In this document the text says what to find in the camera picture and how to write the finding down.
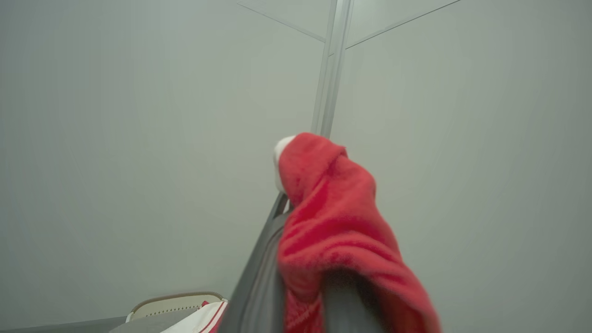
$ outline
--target white fabric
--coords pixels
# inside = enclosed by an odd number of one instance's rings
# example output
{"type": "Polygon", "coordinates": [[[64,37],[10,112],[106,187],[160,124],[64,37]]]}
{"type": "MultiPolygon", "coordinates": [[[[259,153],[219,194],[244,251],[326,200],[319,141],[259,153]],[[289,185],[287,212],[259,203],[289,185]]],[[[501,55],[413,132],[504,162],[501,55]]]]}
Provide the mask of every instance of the white fabric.
{"type": "Polygon", "coordinates": [[[274,148],[275,187],[277,187],[278,190],[283,193],[286,193],[286,191],[284,190],[284,185],[282,184],[282,178],[279,176],[279,157],[282,155],[282,152],[286,146],[288,146],[288,144],[292,142],[295,137],[296,135],[293,135],[281,139],[274,148]]]}
{"type": "Polygon", "coordinates": [[[214,302],[204,305],[203,308],[162,331],[162,333],[207,333],[218,322],[227,304],[227,302],[214,302]]]}

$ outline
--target red fabric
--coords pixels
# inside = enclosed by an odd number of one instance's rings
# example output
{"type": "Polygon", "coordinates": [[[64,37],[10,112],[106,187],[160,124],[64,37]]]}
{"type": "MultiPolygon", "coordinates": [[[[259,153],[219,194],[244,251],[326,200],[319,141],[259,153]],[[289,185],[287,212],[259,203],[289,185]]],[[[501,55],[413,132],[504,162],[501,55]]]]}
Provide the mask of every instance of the red fabric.
{"type": "Polygon", "coordinates": [[[426,291],[378,212],[373,177],[344,147],[302,133],[282,152],[279,173],[295,206],[278,253],[288,289],[287,333],[324,331],[321,277],[334,268],[350,268],[374,284],[392,332],[441,332],[426,291]]]}

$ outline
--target white cloth with red stripe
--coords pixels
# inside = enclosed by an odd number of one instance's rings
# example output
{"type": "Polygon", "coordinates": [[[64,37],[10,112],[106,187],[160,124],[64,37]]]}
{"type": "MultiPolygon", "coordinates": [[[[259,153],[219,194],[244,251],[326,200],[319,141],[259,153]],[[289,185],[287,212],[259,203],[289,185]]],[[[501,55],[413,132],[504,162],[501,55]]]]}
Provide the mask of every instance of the white cloth with red stripe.
{"type": "Polygon", "coordinates": [[[227,305],[226,301],[206,304],[162,333],[215,333],[227,305]]]}

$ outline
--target red garment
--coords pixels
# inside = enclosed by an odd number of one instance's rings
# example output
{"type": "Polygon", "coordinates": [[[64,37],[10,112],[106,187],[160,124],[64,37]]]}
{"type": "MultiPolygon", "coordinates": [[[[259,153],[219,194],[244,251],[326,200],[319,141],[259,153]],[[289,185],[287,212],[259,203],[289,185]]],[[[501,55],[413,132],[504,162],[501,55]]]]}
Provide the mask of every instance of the red garment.
{"type": "Polygon", "coordinates": [[[288,289],[287,333],[324,331],[321,277],[334,268],[355,270],[374,284],[393,332],[441,332],[426,291],[378,212],[374,178],[344,147],[302,133],[281,153],[279,173],[295,206],[278,252],[288,289]]]}

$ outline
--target vertical metal profile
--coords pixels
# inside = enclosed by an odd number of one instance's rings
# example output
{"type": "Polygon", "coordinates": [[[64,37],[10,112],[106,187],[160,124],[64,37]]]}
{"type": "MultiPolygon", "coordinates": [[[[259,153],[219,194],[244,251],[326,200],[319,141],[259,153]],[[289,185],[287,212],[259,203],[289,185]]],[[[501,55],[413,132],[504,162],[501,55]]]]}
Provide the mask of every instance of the vertical metal profile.
{"type": "Polygon", "coordinates": [[[353,0],[343,0],[341,10],[341,20],[339,21],[338,32],[336,36],[336,50],[333,56],[333,68],[327,87],[327,96],[325,102],[325,109],[323,112],[323,122],[321,124],[320,134],[324,137],[331,135],[331,126],[333,124],[333,116],[335,114],[335,105],[337,104],[337,95],[339,93],[339,81],[341,79],[341,70],[343,67],[343,60],[345,58],[345,46],[348,40],[349,26],[352,20],[353,0]]]}
{"type": "Polygon", "coordinates": [[[339,92],[339,80],[345,54],[345,46],[348,39],[349,26],[353,11],[353,0],[342,0],[340,20],[336,21],[337,0],[331,1],[329,22],[327,22],[327,35],[321,61],[321,72],[318,78],[317,96],[314,105],[313,123],[311,132],[329,137],[331,125],[339,92]],[[331,43],[336,41],[336,50],[331,54],[331,43]],[[333,56],[333,63],[329,66],[329,57],[333,56]]]}

